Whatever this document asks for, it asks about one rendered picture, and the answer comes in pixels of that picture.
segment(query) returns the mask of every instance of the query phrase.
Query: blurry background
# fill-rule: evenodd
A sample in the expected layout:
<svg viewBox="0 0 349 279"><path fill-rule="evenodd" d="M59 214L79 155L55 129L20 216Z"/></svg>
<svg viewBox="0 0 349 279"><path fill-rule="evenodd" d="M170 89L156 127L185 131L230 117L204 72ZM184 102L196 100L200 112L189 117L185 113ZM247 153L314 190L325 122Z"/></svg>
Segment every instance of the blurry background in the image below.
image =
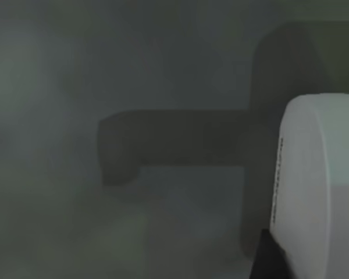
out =
<svg viewBox="0 0 349 279"><path fill-rule="evenodd" d="M0 0L0 278L248 278L244 169L102 188L97 123L248 109L256 47L293 19L349 20L349 3Z"/></svg>

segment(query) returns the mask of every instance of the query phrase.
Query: white object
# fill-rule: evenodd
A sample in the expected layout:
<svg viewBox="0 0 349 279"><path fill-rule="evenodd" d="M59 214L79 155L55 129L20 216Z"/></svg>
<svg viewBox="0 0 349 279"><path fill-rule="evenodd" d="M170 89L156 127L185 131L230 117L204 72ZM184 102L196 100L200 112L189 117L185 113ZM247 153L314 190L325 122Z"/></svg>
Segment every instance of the white object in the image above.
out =
<svg viewBox="0 0 349 279"><path fill-rule="evenodd" d="M297 279L349 279L349 94L288 104L270 231Z"/></svg>

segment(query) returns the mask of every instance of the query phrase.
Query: white cap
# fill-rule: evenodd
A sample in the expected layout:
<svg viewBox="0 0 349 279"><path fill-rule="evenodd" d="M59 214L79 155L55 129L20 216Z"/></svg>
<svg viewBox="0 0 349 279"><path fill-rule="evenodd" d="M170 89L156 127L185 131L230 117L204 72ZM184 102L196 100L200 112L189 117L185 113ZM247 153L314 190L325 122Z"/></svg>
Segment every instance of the white cap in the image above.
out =
<svg viewBox="0 0 349 279"><path fill-rule="evenodd" d="M292 100L270 231L298 279L349 279L349 94Z"/></svg>

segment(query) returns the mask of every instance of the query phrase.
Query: white cylinder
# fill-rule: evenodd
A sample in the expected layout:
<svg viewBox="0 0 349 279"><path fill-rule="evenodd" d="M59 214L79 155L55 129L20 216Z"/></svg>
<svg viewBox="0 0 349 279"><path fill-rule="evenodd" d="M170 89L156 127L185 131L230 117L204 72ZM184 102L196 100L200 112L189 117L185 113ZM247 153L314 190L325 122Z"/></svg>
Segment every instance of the white cylinder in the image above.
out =
<svg viewBox="0 0 349 279"><path fill-rule="evenodd" d="M298 279L349 279L349 94L304 95L280 127L270 230Z"/></svg>

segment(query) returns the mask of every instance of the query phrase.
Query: black object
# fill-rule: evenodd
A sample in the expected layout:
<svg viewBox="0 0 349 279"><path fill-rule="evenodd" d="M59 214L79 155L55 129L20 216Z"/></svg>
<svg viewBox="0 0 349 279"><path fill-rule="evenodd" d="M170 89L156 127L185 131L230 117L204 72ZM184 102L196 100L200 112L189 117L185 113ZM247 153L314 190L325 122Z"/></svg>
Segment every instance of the black object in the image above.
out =
<svg viewBox="0 0 349 279"><path fill-rule="evenodd" d="M250 279L292 279L284 252L269 230L262 230Z"/></svg>

